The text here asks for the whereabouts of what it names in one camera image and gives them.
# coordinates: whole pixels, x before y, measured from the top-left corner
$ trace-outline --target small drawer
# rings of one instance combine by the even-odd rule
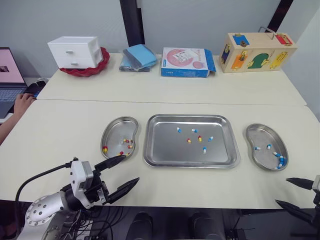
[[[54,58],[91,58],[87,44],[48,44]]]
[[[60,69],[86,69],[97,67],[91,57],[55,57],[55,61]]]

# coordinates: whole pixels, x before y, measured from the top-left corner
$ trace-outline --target laptop keyboard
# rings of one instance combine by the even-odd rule
[[[0,89],[0,102],[14,102],[18,94],[23,93],[25,88]]]

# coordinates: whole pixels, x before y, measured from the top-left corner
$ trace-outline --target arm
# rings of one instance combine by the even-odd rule
[[[26,112],[28,107],[36,100],[32,94],[18,94],[14,103],[13,115],[0,125],[0,145],[4,142],[11,130]]]

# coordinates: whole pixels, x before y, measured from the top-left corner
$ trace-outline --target blue and white box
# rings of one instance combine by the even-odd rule
[[[204,48],[164,47],[161,75],[163,77],[206,78],[216,67],[212,53]]]

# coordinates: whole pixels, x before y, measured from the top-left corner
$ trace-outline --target stainless steel tray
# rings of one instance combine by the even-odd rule
[[[202,142],[198,141],[198,136],[202,137]],[[228,169],[240,161],[231,125],[220,115],[152,116],[146,127],[143,155],[154,167]]]
[[[124,155],[130,157],[136,148],[135,135],[138,126],[137,120],[130,116],[122,116],[109,123],[101,138],[102,155],[108,159],[123,152]],[[104,146],[107,146],[107,153],[103,151]]]
[[[246,138],[250,143],[251,155],[253,161],[261,168],[271,171],[284,170],[289,163],[288,152],[284,142],[279,135],[270,127],[263,124],[251,124],[246,129]],[[285,158],[285,165],[279,169],[279,158],[273,153],[279,153]]]

